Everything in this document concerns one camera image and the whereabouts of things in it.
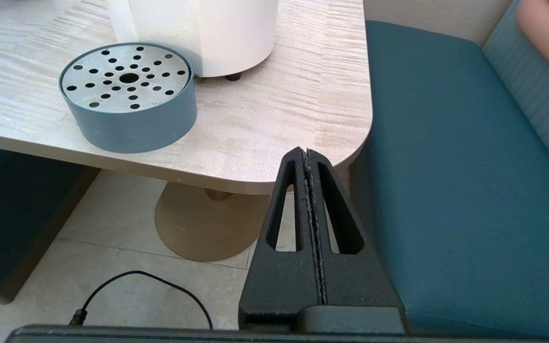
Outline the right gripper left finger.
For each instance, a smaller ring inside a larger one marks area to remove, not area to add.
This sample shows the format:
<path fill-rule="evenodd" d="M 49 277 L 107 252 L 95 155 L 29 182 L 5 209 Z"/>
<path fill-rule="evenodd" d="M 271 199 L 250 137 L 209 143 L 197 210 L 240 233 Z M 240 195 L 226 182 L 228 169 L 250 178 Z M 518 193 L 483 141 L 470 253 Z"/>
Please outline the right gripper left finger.
<path fill-rule="evenodd" d="M 240 330 L 288 332 L 296 316 L 320 304 L 322 291 L 315 258 L 313 209 L 306 152 L 296 147 L 279 167 L 272 197 L 238 304 Z M 292 252 L 277 251 L 287 188 L 294 187 L 295 241 Z"/>

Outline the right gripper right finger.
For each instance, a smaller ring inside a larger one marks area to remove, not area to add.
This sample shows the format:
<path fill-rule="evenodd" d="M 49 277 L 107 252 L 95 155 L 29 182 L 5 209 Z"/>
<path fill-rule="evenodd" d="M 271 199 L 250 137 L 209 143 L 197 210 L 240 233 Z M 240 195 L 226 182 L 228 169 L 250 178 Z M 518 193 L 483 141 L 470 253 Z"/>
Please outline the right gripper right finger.
<path fill-rule="evenodd" d="M 319 302 L 403 309 L 332 164 L 314 150 L 306 156 Z"/>

